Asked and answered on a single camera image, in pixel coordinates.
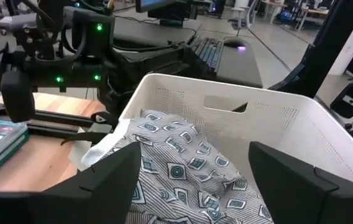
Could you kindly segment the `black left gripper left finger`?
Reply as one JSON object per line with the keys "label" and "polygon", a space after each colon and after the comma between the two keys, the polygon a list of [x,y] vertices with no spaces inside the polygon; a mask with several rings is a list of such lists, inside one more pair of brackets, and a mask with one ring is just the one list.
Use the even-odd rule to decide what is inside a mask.
{"label": "black left gripper left finger", "polygon": [[124,224],[140,160],[133,142],[43,192],[0,192],[0,224]]}

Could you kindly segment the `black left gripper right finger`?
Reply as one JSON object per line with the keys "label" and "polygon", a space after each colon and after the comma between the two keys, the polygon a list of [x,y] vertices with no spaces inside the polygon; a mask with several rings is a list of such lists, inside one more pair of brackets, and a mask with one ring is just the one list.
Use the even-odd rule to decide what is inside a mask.
{"label": "black left gripper right finger", "polygon": [[275,224],[353,224],[353,182],[257,141],[248,158]]}

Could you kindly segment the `grey patterned cloth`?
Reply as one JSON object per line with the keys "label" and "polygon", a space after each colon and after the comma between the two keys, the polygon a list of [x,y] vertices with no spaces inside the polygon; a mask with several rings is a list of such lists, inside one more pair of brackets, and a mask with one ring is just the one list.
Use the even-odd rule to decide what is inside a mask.
{"label": "grey patterned cloth", "polygon": [[181,116],[143,110],[82,157],[89,167],[130,143],[140,172],[126,224],[273,224],[260,195],[199,128]]}

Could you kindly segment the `white paper sheet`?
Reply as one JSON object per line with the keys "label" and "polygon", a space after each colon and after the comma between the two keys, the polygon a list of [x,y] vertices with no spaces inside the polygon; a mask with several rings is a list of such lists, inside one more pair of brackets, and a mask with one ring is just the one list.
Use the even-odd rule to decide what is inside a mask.
{"label": "white paper sheet", "polygon": [[86,169],[86,166],[81,162],[83,156],[91,148],[92,142],[89,141],[72,141],[71,142],[71,151],[69,153],[70,162],[79,170],[83,171]]}

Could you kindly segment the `white textured plastic bin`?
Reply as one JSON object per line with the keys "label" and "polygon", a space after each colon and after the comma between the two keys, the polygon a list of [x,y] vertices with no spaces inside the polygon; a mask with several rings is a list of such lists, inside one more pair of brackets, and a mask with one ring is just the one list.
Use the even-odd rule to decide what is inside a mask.
{"label": "white textured plastic bin", "polygon": [[250,183],[252,141],[353,182],[353,138],[311,98],[152,73],[142,79],[121,118],[135,118],[142,110],[177,114],[197,125]]}

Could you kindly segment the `black computer monitor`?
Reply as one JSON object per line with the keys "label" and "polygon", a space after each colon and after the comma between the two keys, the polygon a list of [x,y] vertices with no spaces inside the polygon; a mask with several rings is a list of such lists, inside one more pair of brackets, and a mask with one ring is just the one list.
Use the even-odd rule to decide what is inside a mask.
{"label": "black computer monitor", "polygon": [[159,20],[161,26],[183,27],[192,18],[192,0],[135,0],[135,11]]}

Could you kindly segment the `dark grey cart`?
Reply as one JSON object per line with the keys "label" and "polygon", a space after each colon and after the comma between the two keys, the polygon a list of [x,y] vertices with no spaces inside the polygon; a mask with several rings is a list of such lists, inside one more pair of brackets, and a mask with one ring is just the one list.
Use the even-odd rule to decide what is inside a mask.
{"label": "dark grey cart", "polygon": [[[201,23],[196,20],[184,22],[183,27],[167,27],[146,19],[117,16],[114,43],[119,46],[134,45],[137,48],[166,46],[171,42],[184,42],[190,46],[191,41],[200,36],[197,34],[200,26]],[[254,52],[251,45],[244,42],[246,49],[243,51],[224,45],[218,72],[209,70],[209,73],[227,83],[262,88]]]}

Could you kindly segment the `black computer mouse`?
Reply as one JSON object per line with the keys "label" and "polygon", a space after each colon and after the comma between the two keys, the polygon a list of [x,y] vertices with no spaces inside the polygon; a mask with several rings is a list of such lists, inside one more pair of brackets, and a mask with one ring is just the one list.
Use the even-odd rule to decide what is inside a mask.
{"label": "black computer mouse", "polygon": [[243,51],[246,49],[245,42],[238,37],[226,38],[224,40],[224,45],[226,47],[231,47],[231,48],[237,49],[239,51]]}

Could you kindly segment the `black keyboard coloured keys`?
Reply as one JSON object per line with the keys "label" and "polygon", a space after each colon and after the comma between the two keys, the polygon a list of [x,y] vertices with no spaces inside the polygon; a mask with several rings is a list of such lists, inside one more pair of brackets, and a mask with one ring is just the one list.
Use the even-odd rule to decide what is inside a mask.
{"label": "black keyboard coloured keys", "polygon": [[217,73],[221,61],[224,42],[209,37],[201,38],[197,36],[191,41],[192,51],[209,67],[209,70]]}

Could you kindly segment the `wood top workbench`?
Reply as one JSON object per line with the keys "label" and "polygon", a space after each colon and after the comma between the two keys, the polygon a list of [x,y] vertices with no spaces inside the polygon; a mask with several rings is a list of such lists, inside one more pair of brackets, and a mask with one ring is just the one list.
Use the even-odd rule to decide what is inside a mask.
{"label": "wood top workbench", "polygon": [[302,30],[303,24],[306,21],[317,22],[322,24],[325,21],[325,18],[329,12],[329,9],[319,10],[319,9],[308,9],[302,8],[303,17],[299,20],[296,25],[296,31],[300,32]]}

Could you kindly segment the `grey office chair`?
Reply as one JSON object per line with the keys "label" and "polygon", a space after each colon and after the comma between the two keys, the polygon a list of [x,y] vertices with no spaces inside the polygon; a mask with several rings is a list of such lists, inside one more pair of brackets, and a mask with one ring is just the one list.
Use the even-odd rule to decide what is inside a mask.
{"label": "grey office chair", "polygon": [[250,29],[255,22],[255,8],[260,0],[235,0],[232,12],[236,12],[237,16],[230,18],[231,26],[234,30],[243,28]]}

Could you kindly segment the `black diagonal stand post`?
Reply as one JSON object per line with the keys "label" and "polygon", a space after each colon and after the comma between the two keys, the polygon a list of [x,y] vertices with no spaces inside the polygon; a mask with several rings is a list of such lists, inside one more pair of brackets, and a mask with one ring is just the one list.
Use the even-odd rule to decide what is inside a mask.
{"label": "black diagonal stand post", "polygon": [[353,0],[336,0],[300,63],[269,90],[314,98],[353,31]]}

